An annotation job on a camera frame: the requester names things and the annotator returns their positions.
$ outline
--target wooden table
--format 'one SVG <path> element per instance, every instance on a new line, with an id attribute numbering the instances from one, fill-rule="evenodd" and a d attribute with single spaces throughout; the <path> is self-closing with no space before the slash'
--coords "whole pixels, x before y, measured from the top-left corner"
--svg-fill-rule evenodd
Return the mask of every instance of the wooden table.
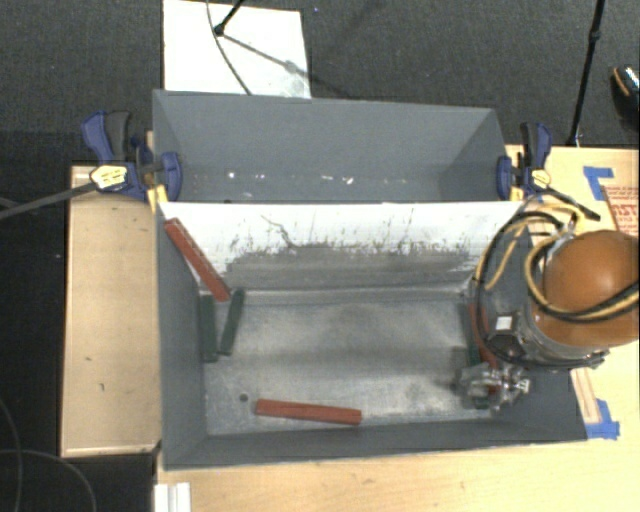
<path id="1" fill-rule="evenodd" d="M 514 154 L 518 148 L 508 148 Z M 553 186 L 612 226 L 583 166 L 638 184 L 638 152 L 554 148 Z M 79 185 L 87 169 L 74 169 Z M 160 439 L 155 264 L 148 207 L 120 196 L 72 201 L 61 453 L 152 450 Z M 638 343 L 589 371 L 621 423 L 617 441 L 166 473 L 191 484 L 194 511 L 636 510 L 640 504 Z"/>

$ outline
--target clamp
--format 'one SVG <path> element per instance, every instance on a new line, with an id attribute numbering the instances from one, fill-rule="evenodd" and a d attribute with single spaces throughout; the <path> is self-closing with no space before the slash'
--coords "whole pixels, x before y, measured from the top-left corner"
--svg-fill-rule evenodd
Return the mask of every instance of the clamp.
<path id="1" fill-rule="evenodd" d="M 547 190 L 551 183 L 544 164 L 551 153 L 551 132 L 542 123 L 522 123 L 524 153 L 518 153 L 518 166 L 501 156 L 496 169 L 496 186 L 500 199 L 522 199 Z"/>
<path id="2" fill-rule="evenodd" d="M 154 185 L 163 184 L 168 199 L 175 201 L 182 187 L 182 167 L 177 153 L 162 153 L 159 162 L 152 162 L 153 155 L 144 142 L 136 138 L 127 140 L 129 117 L 126 111 L 100 110 L 83 121 L 82 137 L 99 162 L 91 174 L 92 181 L 100 192 L 117 192 L 139 201 L 147 200 L 147 191 Z M 129 143 L 136 152 L 135 163 L 127 161 Z M 150 174 L 154 177 L 151 183 Z"/>

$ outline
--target yellow tag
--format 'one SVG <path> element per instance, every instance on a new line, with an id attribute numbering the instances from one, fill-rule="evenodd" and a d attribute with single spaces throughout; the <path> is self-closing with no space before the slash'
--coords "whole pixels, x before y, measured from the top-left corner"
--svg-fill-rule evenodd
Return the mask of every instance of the yellow tag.
<path id="1" fill-rule="evenodd" d="M 118 189 L 127 184 L 127 168 L 122 165 L 101 165 L 91 171 L 90 177 L 100 190 Z"/>
<path id="2" fill-rule="evenodd" d="M 540 188 L 547 188 L 551 184 L 551 176 L 544 169 L 535 169 L 531 171 L 531 177 L 535 184 Z"/>
<path id="3" fill-rule="evenodd" d="M 169 201 L 164 185 L 158 185 L 147 190 L 147 199 L 153 213 L 156 213 L 156 203 L 166 203 Z"/>
<path id="4" fill-rule="evenodd" d="M 521 188 L 511 187 L 509 192 L 509 201 L 522 201 L 524 199 L 524 192 Z"/>

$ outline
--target black carpet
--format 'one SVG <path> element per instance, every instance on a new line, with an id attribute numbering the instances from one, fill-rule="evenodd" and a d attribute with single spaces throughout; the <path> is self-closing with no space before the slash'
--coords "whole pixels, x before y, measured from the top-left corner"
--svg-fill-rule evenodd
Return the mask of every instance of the black carpet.
<path id="1" fill-rule="evenodd" d="M 519 143 L 518 125 L 529 120 L 545 123 L 556 143 L 563 143 L 595 0 L 246 5 L 302 11 L 313 96 L 492 107 L 507 142 Z M 582 144 L 637 147 L 637 133 L 616 114 L 609 77 L 614 66 L 638 67 L 640 2 L 608 2 L 601 33 Z M 71 163 L 91 156 L 79 127 L 95 110 L 127 109 L 132 131 L 151 127 L 150 91 L 162 86 L 160 0 L 5 0 L 0 48 L 0 197 L 27 201 L 66 187 Z M 65 215 L 60 205 L 0 224 L 0 396 L 23 446 L 48 453 L 58 444 Z M 0 442 L 0 449 L 11 449 L 4 419 Z M 0 462 L 4 509 L 10 506 L 4 491 L 15 475 L 10 458 Z M 78 467 L 89 477 L 101 511 L 148 507 L 150 457 Z M 36 474 L 29 473 L 25 493 L 39 482 L 42 496 L 56 496 L 59 480 L 38 481 Z M 27 498 L 23 510 L 57 510 L 55 503 L 62 503 L 51 498 L 46 508 L 42 499 Z M 89 510 L 81 489 L 67 499 L 76 500 L 67 510 Z"/>

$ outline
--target blue tape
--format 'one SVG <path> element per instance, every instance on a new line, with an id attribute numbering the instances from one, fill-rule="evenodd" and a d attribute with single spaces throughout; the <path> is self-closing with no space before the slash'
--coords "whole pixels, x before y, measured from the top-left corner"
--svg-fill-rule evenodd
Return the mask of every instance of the blue tape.
<path id="1" fill-rule="evenodd" d="M 584 175 L 591 187 L 593 198 L 597 201 L 604 201 L 602 190 L 600 190 L 599 178 L 613 178 L 613 170 L 609 167 L 587 167 L 584 168 Z"/>
<path id="2" fill-rule="evenodd" d="M 591 425 L 585 424 L 587 437 L 589 439 L 612 439 L 615 441 L 620 436 L 620 422 L 611 420 L 609 406 L 606 401 L 596 398 L 596 402 L 598 403 L 598 409 L 600 409 L 602 421 Z"/>

